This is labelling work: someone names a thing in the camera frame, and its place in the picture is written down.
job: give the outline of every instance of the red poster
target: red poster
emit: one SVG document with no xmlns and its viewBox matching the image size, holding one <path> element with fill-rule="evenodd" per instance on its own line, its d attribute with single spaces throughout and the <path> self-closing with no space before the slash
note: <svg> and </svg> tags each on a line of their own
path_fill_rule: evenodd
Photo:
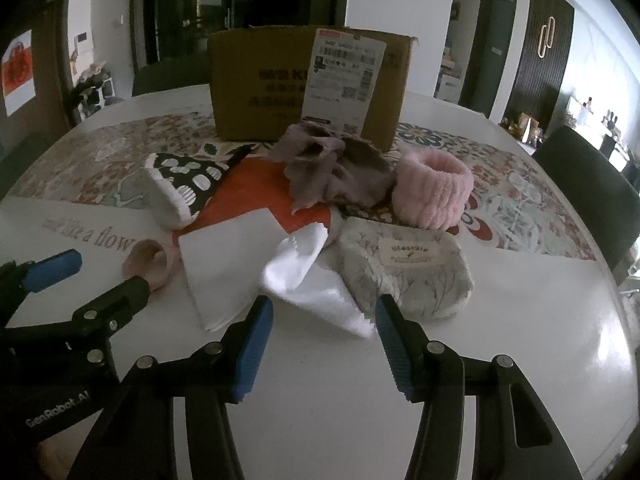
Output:
<svg viewBox="0 0 640 480">
<path fill-rule="evenodd" d="M 30 30 L 15 38 L 2 56 L 2 95 L 7 115 L 36 95 Z"/>
</svg>

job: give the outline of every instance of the white napkin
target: white napkin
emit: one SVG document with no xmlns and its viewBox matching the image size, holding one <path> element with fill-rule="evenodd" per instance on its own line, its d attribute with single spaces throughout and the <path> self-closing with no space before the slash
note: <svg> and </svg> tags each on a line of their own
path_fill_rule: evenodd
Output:
<svg viewBox="0 0 640 480">
<path fill-rule="evenodd" d="M 370 337 L 374 325 L 353 301 L 340 275 L 316 262 L 328 236 L 321 223 L 309 224 L 283 240 L 264 267 L 261 287 L 355 335 Z"/>
<path fill-rule="evenodd" d="M 264 208 L 178 238 L 189 289 L 206 330 L 226 326 L 258 295 L 264 266 L 287 232 Z"/>
</svg>

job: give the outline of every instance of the patterned pouch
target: patterned pouch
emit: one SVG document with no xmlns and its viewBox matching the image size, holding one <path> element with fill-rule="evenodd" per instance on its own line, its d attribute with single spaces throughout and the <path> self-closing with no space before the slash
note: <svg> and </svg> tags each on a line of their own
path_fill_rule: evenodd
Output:
<svg viewBox="0 0 640 480">
<path fill-rule="evenodd" d="M 474 288 L 462 250 L 444 231 L 350 217 L 338 244 L 342 278 L 367 317 L 382 294 L 391 294 L 408 319 L 452 316 Z"/>
<path fill-rule="evenodd" d="M 191 224 L 213 196 L 227 172 L 253 145 L 240 146 L 228 161 L 199 160 L 171 153 L 151 153 L 145 161 L 151 211 L 162 227 L 183 229 Z"/>
</svg>

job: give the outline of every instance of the orange cloth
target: orange cloth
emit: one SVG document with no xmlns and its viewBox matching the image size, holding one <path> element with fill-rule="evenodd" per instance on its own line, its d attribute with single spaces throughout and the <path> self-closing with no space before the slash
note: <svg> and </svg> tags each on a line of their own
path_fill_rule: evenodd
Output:
<svg viewBox="0 0 640 480">
<path fill-rule="evenodd" d="M 261 157 L 243 159 L 229 171 L 195 222 L 174 233 L 174 242 L 183 234 L 264 207 L 269 208 L 287 233 L 312 222 L 322 222 L 328 229 L 331 213 L 326 204 L 291 213 L 293 199 L 289 195 L 289 179 L 284 176 L 284 167 L 284 163 Z"/>
</svg>

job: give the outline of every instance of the table runner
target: table runner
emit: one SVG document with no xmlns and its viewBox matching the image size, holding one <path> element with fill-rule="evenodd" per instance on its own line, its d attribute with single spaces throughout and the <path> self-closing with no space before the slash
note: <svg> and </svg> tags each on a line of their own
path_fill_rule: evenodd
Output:
<svg viewBox="0 0 640 480">
<path fill-rule="evenodd" d="M 190 112 L 71 133 L 46 151 L 18 180 L 9 195 L 84 204 L 147 208 L 142 163 L 152 152 L 216 160 L 241 146 L 216 137 L 212 116 Z M 258 154 L 270 143 L 259 143 Z M 431 147 L 462 160 L 475 178 L 474 191 L 458 225 L 449 231 L 471 234 L 491 247 L 594 260 L 570 213 L 546 184 L 545 175 L 513 153 L 414 124 L 399 123 L 386 156 Z M 399 223 L 390 202 L 372 210 L 347 206 L 345 213 Z"/>
</svg>

